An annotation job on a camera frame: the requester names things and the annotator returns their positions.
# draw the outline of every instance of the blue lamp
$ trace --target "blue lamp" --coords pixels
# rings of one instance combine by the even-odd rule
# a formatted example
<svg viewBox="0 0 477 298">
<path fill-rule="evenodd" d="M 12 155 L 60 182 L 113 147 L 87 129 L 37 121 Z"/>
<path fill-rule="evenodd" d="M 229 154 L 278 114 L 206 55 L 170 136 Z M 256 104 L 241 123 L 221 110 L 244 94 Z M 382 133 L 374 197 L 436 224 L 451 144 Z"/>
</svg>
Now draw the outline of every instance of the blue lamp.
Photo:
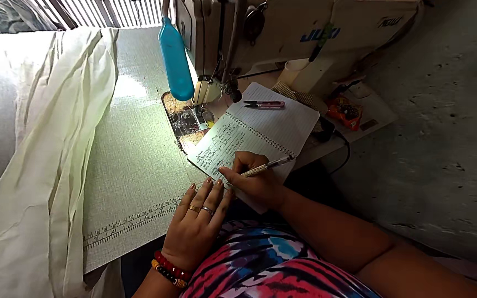
<svg viewBox="0 0 477 298">
<path fill-rule="evenodd" d="M 166 10 L 163 7 L 164 12 L 168 12 L 168 10 L 168 5 Z M 170 18 L 166 17 L 165 13 L 162 23 L 159 40 L 169 88 L 174 98 L 187 101 L 195 95 L 195 87 L 192 84 L 189 64 L 187 64 L 185 45 L 180 32 L 172 25 Z"/>
</svg>

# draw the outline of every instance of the tie-dye shirt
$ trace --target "tie-dye shirt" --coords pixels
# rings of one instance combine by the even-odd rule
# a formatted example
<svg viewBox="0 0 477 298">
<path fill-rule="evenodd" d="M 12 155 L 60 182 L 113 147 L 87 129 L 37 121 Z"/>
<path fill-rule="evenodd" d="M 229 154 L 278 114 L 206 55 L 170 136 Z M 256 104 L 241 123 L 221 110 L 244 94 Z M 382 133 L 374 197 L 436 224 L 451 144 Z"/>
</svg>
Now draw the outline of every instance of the tie-dye shirt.
<svg viewBox="0 0 477 298">
<path fill-rule="evenodd" d="M 182 297 L 380 298 L 285 225 L 235 220 L 224 224 L 215 246 Z"/>
</svg>

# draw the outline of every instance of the woman's right hand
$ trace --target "woman's right hand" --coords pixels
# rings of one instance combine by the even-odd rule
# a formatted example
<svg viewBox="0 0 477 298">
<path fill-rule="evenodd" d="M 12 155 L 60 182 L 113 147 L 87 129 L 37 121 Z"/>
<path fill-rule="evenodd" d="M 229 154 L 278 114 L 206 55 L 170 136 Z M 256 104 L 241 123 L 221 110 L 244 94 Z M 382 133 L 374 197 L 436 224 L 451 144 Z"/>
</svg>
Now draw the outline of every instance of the woman's right hand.
<svg viewBox="0 0 477 298">
<path fill-rule="evenodd" d="M 277 181 L 272 170 L 248 178 L 241 175 L 241 173 L 267 162 L 268 158 L 264 155 L 249 151 L 237 151 L 233 167 L 229 169 L 222 166 L 218 171 L 226 177 L 229 183 L 253 197 L 257 202 L 267 208 L 277 210 L 283 203 L 284 186 Z"/>
</svg>

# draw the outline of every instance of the concrete wall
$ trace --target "concrete wall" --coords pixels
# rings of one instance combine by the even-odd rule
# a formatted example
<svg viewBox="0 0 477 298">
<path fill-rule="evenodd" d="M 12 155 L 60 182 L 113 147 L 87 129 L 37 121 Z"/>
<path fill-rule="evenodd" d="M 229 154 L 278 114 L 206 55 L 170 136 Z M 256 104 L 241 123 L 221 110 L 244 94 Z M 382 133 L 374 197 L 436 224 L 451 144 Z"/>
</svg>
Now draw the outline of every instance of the concrete wall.
<svg viewBox="0 0 477 298">
<path fill-rule="evenodd" d="M 367 78 L 400 119 L 355 142 L 333 179 L 382 226 L 477 261 L 477 0 L 435 3 Z"/>
</svg>

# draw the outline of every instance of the woman's left hand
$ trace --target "woman's left hand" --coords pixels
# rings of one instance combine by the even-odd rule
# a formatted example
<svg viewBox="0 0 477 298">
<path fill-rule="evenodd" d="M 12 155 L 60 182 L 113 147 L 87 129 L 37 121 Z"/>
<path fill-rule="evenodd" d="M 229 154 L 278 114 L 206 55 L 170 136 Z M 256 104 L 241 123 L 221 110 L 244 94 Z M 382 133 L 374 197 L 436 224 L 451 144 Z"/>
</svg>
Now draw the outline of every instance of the woman's left hand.
<svg viewBox="0 0 477 298">
<path fill-rule="evenodd" d="M 198 193 L 194 184 L 189 187 L 172 217 L 161 251 L 163 256 L 183 270 L 196 270 L 213 245 L 233 196 L 231 189 L 224 195 L 220 179 L 213 186 L 211 178 L 207 178 Z M 191 210 L 191 205 L 205 206 L 214 215 L 205 209 Z"/>
</svg>

